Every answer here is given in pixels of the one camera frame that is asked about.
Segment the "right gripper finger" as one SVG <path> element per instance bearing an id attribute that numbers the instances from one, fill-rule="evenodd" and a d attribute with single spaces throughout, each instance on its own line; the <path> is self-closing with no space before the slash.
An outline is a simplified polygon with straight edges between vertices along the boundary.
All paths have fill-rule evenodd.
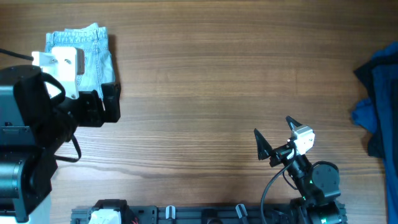
<path id="1" fill-rule="evenodd" d="M 260 133 L 258 129 L 254 129 L 254 135 L 257 144 L 257 157 L 258 159 L 264 160 L 268 159 L 273 154 L 273 148 L 265 139 L 265 137 Z"/>
<path id="2" fill-rule="evenodd" d="M 299 123 L 297 120 L 293 119 L 291 116 L 286 116 L 285 120 L 287 124 L 289 125 L 289 128 L 293 131 L 294 129 L 297 129 L 302 126 L 301 123 Z"/>

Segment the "light blue denim shorts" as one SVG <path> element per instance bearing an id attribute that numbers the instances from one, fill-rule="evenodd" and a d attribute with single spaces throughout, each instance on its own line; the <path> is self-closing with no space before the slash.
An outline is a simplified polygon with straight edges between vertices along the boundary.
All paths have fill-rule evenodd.
<path id="1" fill-rule="evenodd" d="M 95 90 L 102 99 L 102 84 L 116 81 L 107 28 L 93 23 L 81 29 L 47 33 L 45 52 L 51 52 L 54 47 L 75 47 L 84 51 L 85 72 L 77 77 L 78 89 Z"/>

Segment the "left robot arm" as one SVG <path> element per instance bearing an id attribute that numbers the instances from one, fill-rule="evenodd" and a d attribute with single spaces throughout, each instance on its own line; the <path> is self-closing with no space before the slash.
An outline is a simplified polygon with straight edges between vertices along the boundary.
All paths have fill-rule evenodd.
<path id="1" fill-rule="evenodd" d="M 120 84 L 101 88 L 102 98 L 93 90 L 71 100 L 61 83 L 37 66 L 1 70 L 2 221 L 32 221 L 34 210 L 52 191 L 57 161 L 79 161 L 56 155 L 69 141 L 81 152 L 74 136 L 77 127 L 98 128 L 119 120 Z"/>

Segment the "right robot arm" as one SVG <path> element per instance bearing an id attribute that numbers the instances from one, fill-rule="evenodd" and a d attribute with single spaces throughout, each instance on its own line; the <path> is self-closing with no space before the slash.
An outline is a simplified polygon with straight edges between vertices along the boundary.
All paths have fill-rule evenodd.
<path id="1" fill-rule="evenodd" d="M 283 165 L 263 190 L 259 206 L 260 222 L 268 222 L 265 198 L 272 184 L 280 176 L 289 175 L 293 182 L 288 184 L 300 193 L 299 198 L 289 203 L 289 218 L 294 223 L 344 223 L 344 205 L 336 200 L 341 195 L 339 168 L 328 161 L 311 163 L 306 153 L 314 145 L 314 130 L 290 116 L 286 116 L 285 120 L 291 135 L 284 145 L 277 148 L 273 148 L 258 129 L 254 130 L 258 159 L 269 159 L 271 167 Z"/>

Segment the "dark blue clothes pile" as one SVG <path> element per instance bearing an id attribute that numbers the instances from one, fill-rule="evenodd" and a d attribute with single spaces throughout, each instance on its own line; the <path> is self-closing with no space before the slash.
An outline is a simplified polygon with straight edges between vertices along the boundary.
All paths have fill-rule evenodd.
<path id="1" fill-rule="evenodd" d="M 397 224 L 397 42 L 354 71 L 368 97 L 351 113 L 368 130 L 368 155 L 380 158 L 386 175 L 387 222 Z"/>

